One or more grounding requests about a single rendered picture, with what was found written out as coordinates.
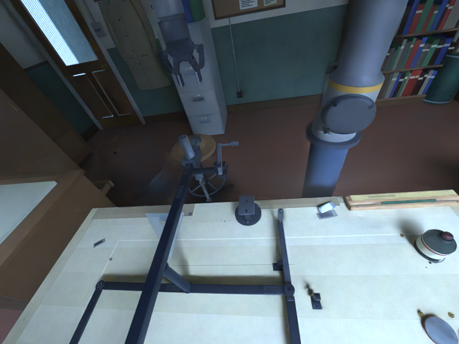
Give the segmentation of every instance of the door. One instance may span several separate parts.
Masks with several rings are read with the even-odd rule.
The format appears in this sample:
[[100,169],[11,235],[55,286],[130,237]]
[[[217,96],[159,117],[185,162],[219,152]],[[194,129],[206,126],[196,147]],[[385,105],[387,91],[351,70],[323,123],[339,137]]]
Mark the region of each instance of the door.
[[11,0],[104,128],[141,124],[73,0]]

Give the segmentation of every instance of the yellow ring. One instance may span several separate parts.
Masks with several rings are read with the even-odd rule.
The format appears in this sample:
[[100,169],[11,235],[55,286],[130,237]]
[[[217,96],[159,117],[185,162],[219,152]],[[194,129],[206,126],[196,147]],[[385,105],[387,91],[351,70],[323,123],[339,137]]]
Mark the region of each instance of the yellow ring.
[[341,92],[346,92],[346,93],[371,93],[378,91],[381,89],[382,83],[376,86],[370,86],[370,87],[351,87],[351,86],[344,86],[337,84],[336,82],[331,81],[328,79],[328,84],[331,86],[331,88],[334,88],[337,91]]

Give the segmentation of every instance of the robotic arm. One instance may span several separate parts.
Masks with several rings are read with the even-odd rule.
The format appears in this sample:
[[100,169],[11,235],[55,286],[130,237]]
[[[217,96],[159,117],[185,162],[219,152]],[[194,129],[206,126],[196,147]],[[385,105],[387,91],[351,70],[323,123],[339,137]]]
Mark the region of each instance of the robotic arm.
[[[180,73],[180,63],[188,62],[195,71],[196,81],[198,85],[202,81],[201,69],[204,67],[204,45],[194,44],[186,18],[183,15],[185,12],[181,0],[151,0],[156,17],[159,19],[159,29],[166,43],[166,49],[159,53],[158,57],[161,60],[164,68],[177,78],[178,84],[183,87],[185,82]],[[199,54],[199,62],[193,56],[193,52]],[[168,56],[173,58],[171,65]]]

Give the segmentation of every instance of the cork board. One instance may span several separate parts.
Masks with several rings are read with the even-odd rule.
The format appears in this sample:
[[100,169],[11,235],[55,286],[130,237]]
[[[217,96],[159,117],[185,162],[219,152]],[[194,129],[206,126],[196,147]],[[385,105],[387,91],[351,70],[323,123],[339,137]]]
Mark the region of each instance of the cork board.
[[286,0],[212,0],[215,20],[285,7]]

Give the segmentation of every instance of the white sheet of paper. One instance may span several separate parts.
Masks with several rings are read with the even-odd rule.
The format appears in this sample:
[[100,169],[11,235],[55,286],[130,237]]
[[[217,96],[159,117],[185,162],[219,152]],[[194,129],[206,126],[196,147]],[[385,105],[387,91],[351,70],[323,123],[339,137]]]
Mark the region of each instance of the white sheet of paper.
[[[146,213],[145,216],[150,221],[150,224],[153,227],[153,230],[155,231],[158,238],[161,238],[161,234],[163,234],[164,227],[159,221],[166,221],[168,218],[168,213]],[[177,230],[175,231],[175,235],[172,241],[171,251],[169,252],[169,257],[171,258],[172,258],[172,253],[175,247],[175,241],[177,240],[178,231],[180,230],[180,225],[182,224],[183,216],[185,216],[185,213],[181,213],[180,218],[178,219]]]
[[258,7],[258,0],[239,0],[239,9]]

